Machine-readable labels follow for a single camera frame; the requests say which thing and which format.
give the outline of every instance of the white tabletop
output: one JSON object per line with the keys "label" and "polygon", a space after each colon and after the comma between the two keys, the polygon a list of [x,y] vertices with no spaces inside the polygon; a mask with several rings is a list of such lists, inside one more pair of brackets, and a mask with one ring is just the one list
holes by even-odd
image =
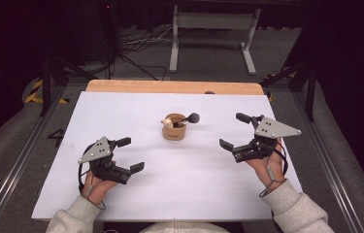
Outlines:
{"label": "white tabletop", "polygon": [[[197,113],[200,121],[186,126],[183,140],[168,141],[162,137],[160,120],[170,113]],[[32,217],[50,219],[69,208],[79,194],[78,159],[106,136],[132,139],[130,145],[116,148],[117,166],[146,165],[127,185],[108,193],[107,210],[99,220],[271,218],[269,207],[258,197],[264,186],[254,171],[244,162],[236,163],[218,144],[223,139],[237,147],[253,138],[251,124],[236,120],[236,113],[275,118],[264,95],[82,92]],[[290,157],[287,160],[286,177],[301,192]]]}

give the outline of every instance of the gray sleeve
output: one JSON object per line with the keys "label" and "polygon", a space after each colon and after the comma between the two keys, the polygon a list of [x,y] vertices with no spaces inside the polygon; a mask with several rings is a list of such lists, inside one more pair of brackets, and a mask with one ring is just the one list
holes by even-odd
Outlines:
{"label": "gray sleeve", "polygon": [[327,224],[327,213],[307,194],[296,192],[290,181],[262,197],[262,201],[272,208],[283,232],[333,232]]}
{"label": "gray sleeve", "polygon": [[51,219],[46,232],[93,232],[94,219],[100,210],[89,201],[78,196],[66,210],[58,211]]}

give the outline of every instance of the yellow and black striped tape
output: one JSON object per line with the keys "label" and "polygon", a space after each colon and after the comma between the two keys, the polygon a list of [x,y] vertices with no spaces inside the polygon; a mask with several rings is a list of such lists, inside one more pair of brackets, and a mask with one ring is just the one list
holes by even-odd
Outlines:
{"label": "yellow and black striped tape", "polygon": [[[43,84],[43,79],[40,78],[39,80],[36,81],[36,83],[34,83],[33,88],[30,90],[29,95],[27,96],[26,100],[24,101],[25,103],[43,103],[43,98],[38,98],[36,97],[36,93],[37,91],[40,89],[40,87]],[[70,103],[70,99],[60,99],[58,101],[59,104],[68,104]]]}

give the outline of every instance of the cardboard container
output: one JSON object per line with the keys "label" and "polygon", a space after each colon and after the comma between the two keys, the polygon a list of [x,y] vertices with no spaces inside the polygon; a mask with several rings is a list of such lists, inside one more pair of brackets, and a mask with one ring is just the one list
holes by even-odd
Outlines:
{"label": "cardboard container", "polygon": [[[168,117],[170,118],[172,123],[179,122],[185,118],[185,116],[180,114],[169,114],[165,118]],[[180,123],[179,127],[174,127],[174,128],[166,128],[165,126],[163,126],[162,132],[163,132],[163,137],[167,140],[172,140],[172,141],[181,140],[184,138],[185,124]]]}

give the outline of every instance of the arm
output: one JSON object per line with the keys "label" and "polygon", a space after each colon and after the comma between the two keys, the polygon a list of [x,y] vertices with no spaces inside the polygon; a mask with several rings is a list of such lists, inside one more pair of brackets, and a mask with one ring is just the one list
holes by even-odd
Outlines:
{"label": "arm", "polygon": [[[290,181],[284,178],[282,161],[278,154],[274,152],[270,158],[248,160],[247,164],[266,186],[262,201],[272,208],[274,220],[283,232],[333,232],[327,224],[327,213],[308,195],[297,193]],[[274,174],[273,182],[267,165]]]}
{"label": "arm", "polygon": [[51,219],[46,232],[93,232],[94,219],[101,211],[98,206],[115,185],[114,182],[93,177],[89,171],[85,177],[82,196],[78,196],[68,210],[58,211]]}

